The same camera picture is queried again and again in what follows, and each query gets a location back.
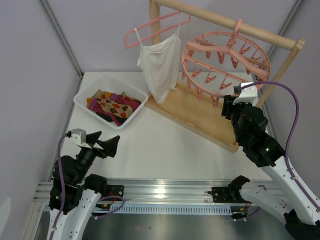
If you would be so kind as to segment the beige argyle sock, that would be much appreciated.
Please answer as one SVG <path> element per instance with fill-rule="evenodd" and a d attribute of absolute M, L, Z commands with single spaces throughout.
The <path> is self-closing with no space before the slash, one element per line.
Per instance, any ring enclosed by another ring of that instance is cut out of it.
<path fill-rule="evenodd" d="M 132 113 L 130 113 L 127 110 L 127 107 L 122 105 L 122 104 L 118 104 L 115 101 L 111 100 L 109 97 L 107 97 L 105 95 L 104 99 L 96 99 L 97 102 L 100 104 L 101 108 L 107 112 L 107 113 L 112 113 L 117 117 L 120 118 L 124 118 L 127 119 L 129 118 Z"/>
<path fill-rule="evenodd" d="M 99 90 L 92 96 L 92 98 L 100 99 L 100 100 L 101 100 L 101 99 L 105 99 L 105 98 L 106 98 L 105 92 L 99 89 Z"/>

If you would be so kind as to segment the wooden clothes rack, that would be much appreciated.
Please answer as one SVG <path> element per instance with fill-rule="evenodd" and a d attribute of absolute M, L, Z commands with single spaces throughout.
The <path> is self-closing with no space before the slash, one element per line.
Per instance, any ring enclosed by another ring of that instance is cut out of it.
<path fill-rule="evenodd" d="M 174 12 L 179 11 L 191 15 L 192 17 L 225 27 L 226 32 L 231 32 L 237 23 L 237 21 L 228 17 L 215 14 L 190 4 L 182 3 L 177 0 L 151 0 L 149 2 L 150 20 L 154 20 L 161 16 L 161 6 L 171 8 Z M 156 27 L 160 28 L 160 24 L 156 23 L 151 26 L 151 30 L 155 30 Z M 287 71 L 306 43 L 304 38 L 294 41 L 247 24 L 241 24 L 239 33 L 254 42 L 256 42 L 256 40 L 261 40 L 274 46 L 289 50 L 289 55 L 286 60 L 282 63 L 279 70 L 271 79 L 275 83 L 280 81 L 281 77 Z M 158 43 L 160 41 L 160 36 L 158 35 L 151 38 L 151 41 L 153 43 Z M 266 86 L 264 81 L 257 81 L 257 91 L 261 93 L 261 97 L 256 105 L 261 107 L 273 91 L 273 88 L 271 86 Z M 171 91 L 164 103 L 158 104 L 153 96 L 149 96 L 146 105 L 149 109 L 189 129 L 231 153 L 235 153 L 239 148 L 233 135 L 233 128 L 231 124 L 221 117 L 221 111 L 223 108 L 222 99 L 219 100 L 217 106 L 213 106 L 211 99 L 207 95 L 204 95 L 202 99 L 199 100 L 196 97 L 194 89 L 187 89 L 186 81 L 182 79 L 177 83 L 177 90 Z"/>

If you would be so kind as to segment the white plastic basket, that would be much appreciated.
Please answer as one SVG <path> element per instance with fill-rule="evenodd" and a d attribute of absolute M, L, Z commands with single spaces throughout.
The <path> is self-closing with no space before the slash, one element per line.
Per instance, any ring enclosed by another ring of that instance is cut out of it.
<path fill-rule="evenodd" d="M 144 107 L 148 95 L 124 77 L 108 72 L 86 72 L 74 104 L 106 126 L 121 131 Z"/>

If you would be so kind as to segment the pink round clip hanger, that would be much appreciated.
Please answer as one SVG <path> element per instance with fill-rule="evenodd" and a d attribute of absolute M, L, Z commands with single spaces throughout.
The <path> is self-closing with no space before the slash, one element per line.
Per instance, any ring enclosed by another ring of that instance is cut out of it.
<path fill-rule="evenodd" d="M 202 33 L 189 40 L 181 56 L 181 79 L 193 89 L 198 100 L 207 95 L 213 106 L 233 87 L 269 79 L 271 63 L 266 52 L 253 40 L 241 35 L 239 19 L 232 31 Z"/>

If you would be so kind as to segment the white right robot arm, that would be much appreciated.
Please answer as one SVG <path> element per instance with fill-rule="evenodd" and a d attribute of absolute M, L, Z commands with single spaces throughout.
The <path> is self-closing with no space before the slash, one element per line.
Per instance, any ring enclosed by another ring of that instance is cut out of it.
<path fill-rule="evenodd" d="M 237 102 L 235 96 L 223 98 L 221 115 L 232 124 L 235 140 L 245 156 L 265 172 L 279 187 L 285 198 L 274 196 L 244 176 L 238 176 L 230 184 L 242 199 L 262 208 L 278 219 L 295 240 L 318 240 L 320 238 L 320 211 L 296 184 L 291 174 L 295 170 L 285 162 L 285 151 L 266 133 L 268 119 L 263 111 L 252 103 Z"/>

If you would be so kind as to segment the magenta striped sock yellow cuff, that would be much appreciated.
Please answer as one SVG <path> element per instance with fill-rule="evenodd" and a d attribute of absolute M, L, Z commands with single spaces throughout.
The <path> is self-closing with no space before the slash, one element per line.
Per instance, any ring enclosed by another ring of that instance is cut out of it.
<path fill-rule="evenodd" d="M 95 98 L 86 99 L 86 108 L 96 113 L 99 117 L 103 118 L 107 122 L 114 122 L 117 125 L 120 122 L 116 119 L 113 113 L 105 112 Z"/>

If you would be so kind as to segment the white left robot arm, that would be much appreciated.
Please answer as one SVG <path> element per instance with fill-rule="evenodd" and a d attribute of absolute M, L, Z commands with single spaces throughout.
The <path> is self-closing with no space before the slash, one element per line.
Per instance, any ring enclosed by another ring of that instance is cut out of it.
<path fill-rule="evenodd" d="M 98 202 L 125 200 L 122 193 L 115 193 L 107 178 L 88 171 L 96 158 L 113 158 L 117 153 L 120 136 L 100 140 L 101 131 L 87 134 L 83 129 L 72 129 L 58 141 L 53 186 L 49 198 L 48 240 L 80 240 Z"/>

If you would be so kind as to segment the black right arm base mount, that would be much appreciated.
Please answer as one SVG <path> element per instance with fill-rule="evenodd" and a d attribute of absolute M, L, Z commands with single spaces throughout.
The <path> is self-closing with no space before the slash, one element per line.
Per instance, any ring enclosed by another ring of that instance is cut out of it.
<path fill-rule="evenodd" d="M 212 187 L 207 194 L 212 196 L 214 203 L 240 203 L 239 194 L 229 187 L 216 186 Z"/>

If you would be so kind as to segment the pink clothes hanger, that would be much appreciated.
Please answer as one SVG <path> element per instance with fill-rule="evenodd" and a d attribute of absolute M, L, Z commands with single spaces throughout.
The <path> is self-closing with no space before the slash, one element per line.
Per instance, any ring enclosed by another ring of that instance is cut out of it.
<path fill-rule="evenodd" d="M 155 19 L 153 19 L 153 20 L 150 20 L 150 21 L 148 21 L 147 23 L 144 23 L 144 24 L 142 24 L 142 25 L 137 26 L 137 27 L 134 28 L 134 29 L 129 30 L 129 31 L 126 33 L 126 35 L 124 36 L 124 46 L 125 46 L 125 48 L 126 48 L 126 49 L 129 49 L 129 48 L 135 47 L 136 45 L 138 45 L 138 44 L 140 44 L 140 43 L 142 43 L 142 42 L 144 42 L 144 41 L 153 39 L 153 38 L 161 35 L 161 34 L 164 33 L 164 32 L 167 32 L 167 31 L 169 31 L 169 30 L 171 30 L 171 29 L 178 28 L 178 27 L 181 27 L 181 26 L 183 26 L 183 25 L 186 25 L 186 24 L 190 23 L 191 20 L 192 20 L 192 16 L 189 14 L 187 20 L 182 21 L 182 20 L 181 20 L 182 14 L 183 14 L 183 13 L 180 12 L 180 11 L 174 11 L 174 12 L 169 13 L 169 14 L 166 14 L 166 15 L 158 16 L 157 18 L 155 18 Z M 129 36 L 130 36 L 131 34 L 135 34 L 138 30 L 144 29 L 144 28 L 146 28 L 146 27 L 149 27 L 149 26 L 152 27 L 152 26 L 155 25 L 155 24 L 159 24 L 162 20 L 166 20 L 166 19 L 171 18 L 171 17 L 173 17 L 173 16 L 179 16 L 178 23 L 173 24 L 173 25 L 168 26 L 167 28 L 163 28 L 163 29 L 160 29 L 160 27 L 156 27 L 155 30 L 152 30 L 152 29 L 150 30 L 150 35 L 148 35 L 148 36 L 146 36 L 146 37 L 144 37 L 144 38 L 141 38 L 141 37 L 139 36 L 139 37 L 137 38 L 138 40 L 137 40 L 136 42 L 133 42 L 133 43 L 129 43 L 129 42 L 128 42 Z"/>

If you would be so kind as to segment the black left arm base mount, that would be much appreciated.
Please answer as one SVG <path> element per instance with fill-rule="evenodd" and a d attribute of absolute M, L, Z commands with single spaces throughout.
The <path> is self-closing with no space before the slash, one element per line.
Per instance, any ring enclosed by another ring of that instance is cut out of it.
<path fill-rule="evenodd" d="M 119 197 L 124 197 L 124 190 L 125 187 L 123 185 L 108 185 L 106 196 L 109 198 L 107 201 L 111 201 L 112 203 L 121 203 L 122 200 Z"/>

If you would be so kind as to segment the aluminium mounting rail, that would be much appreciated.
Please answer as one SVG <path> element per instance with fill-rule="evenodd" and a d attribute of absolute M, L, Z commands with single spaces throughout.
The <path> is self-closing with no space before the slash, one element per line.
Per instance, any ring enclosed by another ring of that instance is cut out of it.
<path fill-rule="evenodd" d="M 212 187 L 227 187 L 231 180 L 121 179 L 109 178 L 109 185 L 123 185 L 123 197 L 140 204 L 206 204 Z"/>

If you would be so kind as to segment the white camisole top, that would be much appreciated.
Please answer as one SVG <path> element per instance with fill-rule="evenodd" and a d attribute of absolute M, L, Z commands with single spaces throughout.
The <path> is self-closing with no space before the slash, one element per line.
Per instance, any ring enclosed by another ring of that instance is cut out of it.
<path fill-rule="evenodd" d="M 176 89 L 180 72 L 180 26 L 179 20 L 173 35 L 149 46 L 142 44 L 139 32 L 135 29 L 140 46 L 137 66 L 142 70 L 148 89 L 158 104 L 162 104 L 169 92 Z"/>

